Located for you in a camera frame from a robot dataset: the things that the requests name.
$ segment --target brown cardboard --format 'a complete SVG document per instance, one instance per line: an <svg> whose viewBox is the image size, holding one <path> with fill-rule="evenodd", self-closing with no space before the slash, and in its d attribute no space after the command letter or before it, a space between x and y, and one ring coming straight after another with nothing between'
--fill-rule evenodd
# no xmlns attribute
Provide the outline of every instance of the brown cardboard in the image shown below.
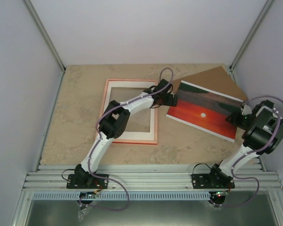
<svg viewBox="0 0 283 226"><path fill-rule="evenodd" d="M174 80L172 82L174 93L176 93L181 81L187 81L243 101L248 99L222 66Z"/></svg>

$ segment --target white wall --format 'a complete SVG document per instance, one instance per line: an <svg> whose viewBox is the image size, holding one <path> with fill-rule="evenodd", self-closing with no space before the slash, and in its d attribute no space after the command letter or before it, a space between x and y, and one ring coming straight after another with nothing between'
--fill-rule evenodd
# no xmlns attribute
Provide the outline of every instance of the white wall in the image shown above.
<svg viewBox="0 0 283 226"><path fill-rule="evenodd" d="M65 65L230 64L266 0L33 0Z"/></svg>
<svg viewBox="0 0 283 226"><path fill-rule="evenodd" d="M269 94L283 99L283 0L271 8L236 71L249 97ZM283 141L264 159L269 170L279 172L283 184Z"/></svg>
<svg viewBox="0 0 283 226"><path fill-rule="evenodd" d="M22 1L0 1L0 226L11 224L61 72Z"/></svg>

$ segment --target metal corner post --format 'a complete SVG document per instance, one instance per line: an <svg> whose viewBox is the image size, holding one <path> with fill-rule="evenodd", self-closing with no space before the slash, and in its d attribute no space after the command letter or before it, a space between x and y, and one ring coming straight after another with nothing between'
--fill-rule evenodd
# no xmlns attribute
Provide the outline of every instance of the metal corner post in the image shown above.
<svg viewBox="0 0 283 226"><path fill-rule="evenodd" d="M48 48L50 49L53 57L56 59L59 67L61 68L62 72L64 73L66 68L65 68L60 56L58 55L58 52L57 52L56 48L54 47L49 35L47 34L47 31L45 30L45 27L43 26L35 8L33 7L31 0L23 0L23 2L26 5L28 11L30 12L33 20L35 21L35 24L38 27L39 31L41 32L41 35L43 36L43 38L44 38Z"/></svg>
<svg viewBox="0 0 283 226"><path fill-rule="evenodd" d="M234 68L237 66L239 60L241 59L242 55L244 54L245 50L247 49L247 47L249 46L251 40L253 39L253 37L255 36L257 30L259 29L259 27L261 26L263 20L265 19L265 17L267 16L269 10L271 9L271 7L273 6L275 0L267 0L264 7L262 8L260 14L258 15L255 23L253 24L250 32L248 33L248 35L246 36L242 46L240 47L238 53L236 54L232 64L230 65L230 70L233 71Z"/></svg>

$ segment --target gray wall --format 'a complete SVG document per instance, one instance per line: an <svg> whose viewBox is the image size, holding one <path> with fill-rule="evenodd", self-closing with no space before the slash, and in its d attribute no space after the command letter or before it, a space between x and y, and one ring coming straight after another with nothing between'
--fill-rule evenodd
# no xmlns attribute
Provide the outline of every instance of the gray wall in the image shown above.
<svg viewBox="0 0 283 226"><path fill-rule="evenodd" d="M283 0L275 2L236 72L249 97L269 94L283 99ZM279 172L283 184L283 141L264 159L269 170Z"/></svg>
<svg viewBox="0 0 283 226"><path fill-rule="evenodd" d="M266 0L33 0L66 65L230 64Z"/></svg>
<svg viewBox="0 0 283 226"><path fill-rule="evenodd" d="M11 224L60 75L22 1L0 0L0 226Z"/></svg>

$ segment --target red sunset picture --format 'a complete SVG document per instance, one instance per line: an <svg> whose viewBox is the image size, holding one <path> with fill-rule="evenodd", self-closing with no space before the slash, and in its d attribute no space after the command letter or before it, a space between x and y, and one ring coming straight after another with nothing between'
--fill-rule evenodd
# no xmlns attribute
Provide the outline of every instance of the red sunset picture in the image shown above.
<svg viewBox="0 0 283 226"><path fill-rule="evenodd" d="M237 128L225 119L241 101L183 81L176 94L177 107L170 107L168 117L234 141Z"/></svg>

